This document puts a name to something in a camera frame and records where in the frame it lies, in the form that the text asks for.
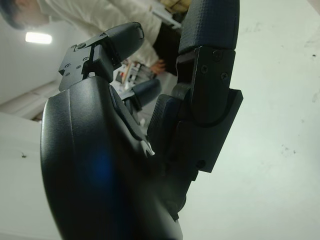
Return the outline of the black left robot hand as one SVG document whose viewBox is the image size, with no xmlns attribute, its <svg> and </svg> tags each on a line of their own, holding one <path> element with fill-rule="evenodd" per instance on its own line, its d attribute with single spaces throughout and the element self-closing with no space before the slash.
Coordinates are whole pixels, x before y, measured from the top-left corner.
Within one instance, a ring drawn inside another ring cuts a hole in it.
<svg viewBox="0 0 320 240">
<path fill-rule="evenodd" d="M 210 173 L 243 101 L 230 82 L 240 3 L 194 0 L 176 61 L 178 83 L 158 97 L 147 134 L 112 87 L 144 41 L 137 22 L 68 49 L 59 93 L 42 119 L 44 189 L 64 240 L 181 240 L 191 182 Z"/>
</svg>

